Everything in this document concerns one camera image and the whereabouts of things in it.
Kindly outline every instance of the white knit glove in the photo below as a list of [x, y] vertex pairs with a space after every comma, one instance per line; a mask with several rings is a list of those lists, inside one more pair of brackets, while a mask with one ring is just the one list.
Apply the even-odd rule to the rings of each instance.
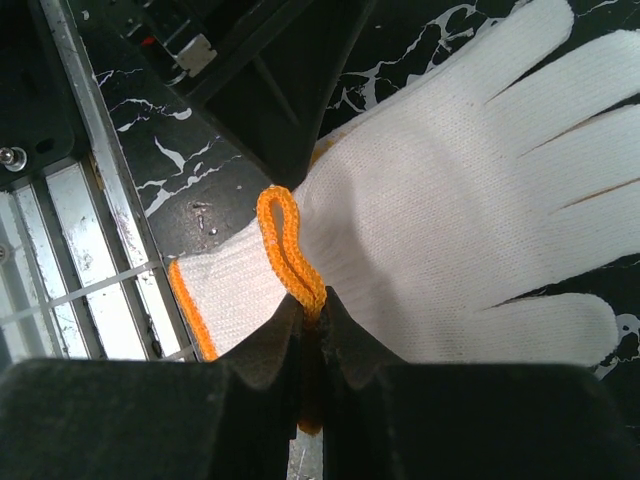
[[[640, 108], [592, 118], [640, 90], [640, 35], [607, 35], [517, 81], [572, 20], [562, 0], [521, 8], [333, 134], [295, 193], [303, 253], [409, 361], [591, 365], [616, 345], [597, 297], [511, 301], [640, 252]], [[180, 258], [171, 279], [208, 358], [285, 294], [255, 221]]]

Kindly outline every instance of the black marble surface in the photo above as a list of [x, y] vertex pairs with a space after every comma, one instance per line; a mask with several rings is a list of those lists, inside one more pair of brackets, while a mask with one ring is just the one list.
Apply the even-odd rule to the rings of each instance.
[[[207, 112], [189, 108], [113, 34], [103, 22], [103, 6], [71, 3], [161, 253], [219, 245], [253, 218], [268, 178], [248, 152], [225, 140], [224, 129]], [[524, 3], [380, 0], [336, 86], [321, 133], [375, 106]], [[576, 14], [572, 35], [550, 59], [611, 31], [640, 28], [638, 0], [570, 3]], [[640, 256], [541, 293], [566, 291], [597, 294], [618, 315], [620, 347], [595, 373], [614, 394], [640, 446]]]

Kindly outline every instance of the orange loop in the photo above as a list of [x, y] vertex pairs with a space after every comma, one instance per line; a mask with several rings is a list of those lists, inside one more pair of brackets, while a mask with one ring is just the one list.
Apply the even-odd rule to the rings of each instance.
[[[281, 239], [274, 218], [275, 206], [282, 210]], [[322, 277], [304, 258], [298, 246], [300, 213], [293, 195], [284, 187], [269, 187], [260, 194], [256, 213], [273, 271], [287, 291], [302, 304], [307, 318], [316, 321], [327, 292]]]

